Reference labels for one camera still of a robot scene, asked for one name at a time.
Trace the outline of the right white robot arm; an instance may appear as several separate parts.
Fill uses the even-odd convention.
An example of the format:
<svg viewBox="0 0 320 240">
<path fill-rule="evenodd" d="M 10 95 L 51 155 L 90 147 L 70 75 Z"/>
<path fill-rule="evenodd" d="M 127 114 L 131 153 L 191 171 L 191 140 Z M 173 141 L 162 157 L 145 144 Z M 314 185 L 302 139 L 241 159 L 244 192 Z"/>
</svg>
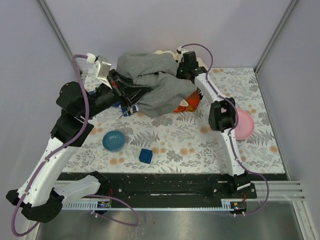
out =
<svg viewBox="0 0 320 240">
<path fill-rule="evenodd" d="M 240 153 L 237 146 L 235 128 L 239 115 L 235 109 L 235 100 L 227 98 L 213 83 L 209 71 L 198 63 L 196 53 L 184 48 L 179 54 L 177 77 L 189 79 L 200 90 L 210 104 L 208 123 L 217 132 L 226 160 L 228 185 L 232 193 L 250 186 L 248 172 L 240 164 Z"/>
</svg>

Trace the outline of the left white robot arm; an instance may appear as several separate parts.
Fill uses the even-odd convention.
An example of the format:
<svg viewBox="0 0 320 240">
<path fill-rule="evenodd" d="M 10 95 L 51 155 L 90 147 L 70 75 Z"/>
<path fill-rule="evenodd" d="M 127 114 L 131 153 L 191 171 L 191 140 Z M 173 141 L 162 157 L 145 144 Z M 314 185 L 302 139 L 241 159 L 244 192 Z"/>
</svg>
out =
<svg viewBox="0 0 320 240">
<path fill-rule="evenodd" d="M 56 104 L 62 109 L 61 115 L 50 132 L 39 163 L 19 189 L 6 194 L 6 199 L 16 209 L 21 209 L 22 215 L 28 220 L 48 223 L 67 204 L 105 188 L 106 178 L 97 171 L 66 186 L 54 187 L 66 163 L 93 130 L 90 119 L 116 103 L 130 110 L 153 90 L 147 85 L 134 84 L 114 69 L 105 79 L 111 85 L 102 83 L 92 94 L 86 91 L 82 79 L 68 82 L 60 89 Z"/>
</svg>

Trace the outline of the grey cloth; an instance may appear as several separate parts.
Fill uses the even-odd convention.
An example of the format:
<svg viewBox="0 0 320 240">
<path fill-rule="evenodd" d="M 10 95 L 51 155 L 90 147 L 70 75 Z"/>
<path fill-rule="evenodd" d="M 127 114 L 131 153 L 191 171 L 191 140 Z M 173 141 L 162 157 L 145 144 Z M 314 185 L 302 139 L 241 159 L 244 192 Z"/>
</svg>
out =
<svg viewBox="0 0 320 240">
<path fill-rule="evenodd" d="M 136 85 L 153 88 L 138 106 L 141 113 L 154 118 L 174 112 L 183 99 L 197 90 L 190 80 L 176 77 L 178 67 L 169 53 L 126 52 L 118 58 L 116 71 Z"/>
</svg>

